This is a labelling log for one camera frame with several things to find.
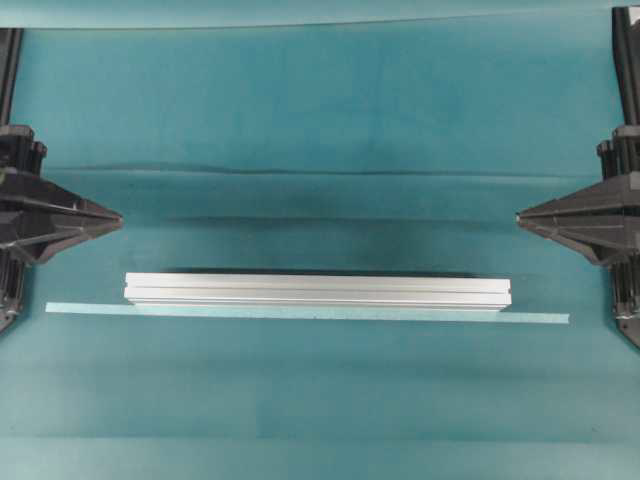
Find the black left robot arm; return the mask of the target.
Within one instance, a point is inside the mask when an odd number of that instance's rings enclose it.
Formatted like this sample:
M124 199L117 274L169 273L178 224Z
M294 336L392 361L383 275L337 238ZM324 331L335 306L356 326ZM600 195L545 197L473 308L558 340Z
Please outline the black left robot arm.
M122 227L122 216L41 176L47 147L9 122L22 40L1 30L1 259L43 264L59 252Z

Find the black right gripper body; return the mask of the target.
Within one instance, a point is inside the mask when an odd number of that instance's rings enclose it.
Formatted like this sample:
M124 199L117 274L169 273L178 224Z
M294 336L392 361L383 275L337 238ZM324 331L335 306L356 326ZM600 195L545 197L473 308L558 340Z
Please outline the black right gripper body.
M555 201L555 239L595 265L639 252L639 174L603 180Z

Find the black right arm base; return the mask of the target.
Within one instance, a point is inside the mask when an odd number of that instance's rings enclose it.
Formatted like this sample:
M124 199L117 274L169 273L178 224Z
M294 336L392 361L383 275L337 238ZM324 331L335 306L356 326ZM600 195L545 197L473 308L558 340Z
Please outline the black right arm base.
M636 349L639 348L639 255L609 268L613 313L618 331Z

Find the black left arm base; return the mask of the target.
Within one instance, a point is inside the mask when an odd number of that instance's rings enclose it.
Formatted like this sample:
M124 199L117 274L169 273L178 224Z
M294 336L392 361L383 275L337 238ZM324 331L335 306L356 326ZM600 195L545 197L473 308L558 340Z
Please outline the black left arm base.
M25 265L8 251L1 251L1 332L15 321L22 309Z

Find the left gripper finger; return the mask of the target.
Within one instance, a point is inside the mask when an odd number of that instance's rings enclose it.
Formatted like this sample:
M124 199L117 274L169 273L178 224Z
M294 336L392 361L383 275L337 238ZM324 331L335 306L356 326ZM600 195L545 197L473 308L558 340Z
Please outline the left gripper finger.
M92 240L117 231L122 226L121 219L86 218L78 224L77 235Z
M109 220L121 220L122 216L92 200L79 198L74 203L74 211L84 217L102 218Z

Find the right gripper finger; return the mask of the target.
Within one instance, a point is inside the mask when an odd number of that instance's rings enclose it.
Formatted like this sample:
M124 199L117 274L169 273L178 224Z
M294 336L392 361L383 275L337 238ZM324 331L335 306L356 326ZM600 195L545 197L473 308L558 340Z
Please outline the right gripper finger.
M558 200L554 199L518 212L516 214L516 220L525 221L538 217L553 217L557 214Z
M523 230L547 240L557 241L562 237L554 219L518 219L517 224Z

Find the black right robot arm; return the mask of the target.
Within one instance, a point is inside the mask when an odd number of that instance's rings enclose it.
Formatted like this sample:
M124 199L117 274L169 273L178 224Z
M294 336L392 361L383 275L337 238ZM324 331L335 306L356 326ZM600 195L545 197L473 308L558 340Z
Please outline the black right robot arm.
M524 230L610 267L639 256L639 8L612 9L612 50L625 123L598 144L603 180L516 215Z

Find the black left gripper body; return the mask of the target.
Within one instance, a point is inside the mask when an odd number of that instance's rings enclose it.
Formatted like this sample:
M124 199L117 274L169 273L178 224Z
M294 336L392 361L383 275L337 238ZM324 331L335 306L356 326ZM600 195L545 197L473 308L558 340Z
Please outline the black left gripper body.
M39 176L1 170L1 248L27 264L44 264L84 241L79 196Z

